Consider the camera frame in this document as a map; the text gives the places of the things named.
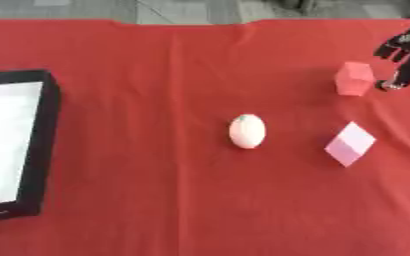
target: light pink cube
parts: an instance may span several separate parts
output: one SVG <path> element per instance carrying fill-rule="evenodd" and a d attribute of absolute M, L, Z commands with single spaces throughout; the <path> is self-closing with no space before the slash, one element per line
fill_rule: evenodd
<path fill-rule="evenodd" d="M 348 167 L 362 157 L 375 141 L 372 135 L 351 122 L 331 141 L 325 151 Z"/>
<path fill-rule="evenodd" d="M 345 62 L 336 75 L 337 92 L 339 95 L 362 96 L 375 81 L 369 64 Z"/>

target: red cube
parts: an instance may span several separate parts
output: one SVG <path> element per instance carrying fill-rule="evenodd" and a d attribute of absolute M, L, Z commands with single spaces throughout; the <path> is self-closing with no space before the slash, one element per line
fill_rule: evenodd
<path fill-rule="evenodd" d="M 375 81 L 369 64 L 345 62 L 336 75 L 337 92 L 339 95 L 362 96 Z"/>

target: pink cube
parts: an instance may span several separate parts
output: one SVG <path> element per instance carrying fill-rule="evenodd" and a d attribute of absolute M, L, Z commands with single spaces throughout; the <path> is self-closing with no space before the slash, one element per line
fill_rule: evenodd
<path fill-rule="evenodd" d="M 351 122 L 331 141 L 325 151 L 348 167 L 362 157 L 375 141 L 372 135 Z"/>
<path fill-rule="evenodd" d="M 369 64 L 345 62 L 336 75 L 337 92 L 339 95 L 362 96 L 375 81 Z"/>

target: table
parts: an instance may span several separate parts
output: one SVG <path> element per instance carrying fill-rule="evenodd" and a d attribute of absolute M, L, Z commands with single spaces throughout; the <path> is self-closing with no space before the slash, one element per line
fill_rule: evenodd
<path fill-rule="evenodd" d="M 410 20 L 222 26 L 0 21 L 0 70 L 62 90 L 40 217 L 0 222 L 0 256 L 410 256 L 410 87 L 340 97 L 344 61 Z M 229 121 L 267 125 L 235 148 Z M 378 142 L 350 169 L 323 148 L 349 121 Z"/>

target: gray floor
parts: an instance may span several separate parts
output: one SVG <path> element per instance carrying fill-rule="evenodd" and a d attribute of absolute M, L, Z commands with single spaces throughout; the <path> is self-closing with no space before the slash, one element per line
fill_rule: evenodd
<path fill-rule="evenodd" d="M 401 18 L 410 0 L 318 0 L 307 16 L 280 0 L 0 0 L 0 18 L 106 18 L 140 24 L 231 24 L 281 18 Z"/>

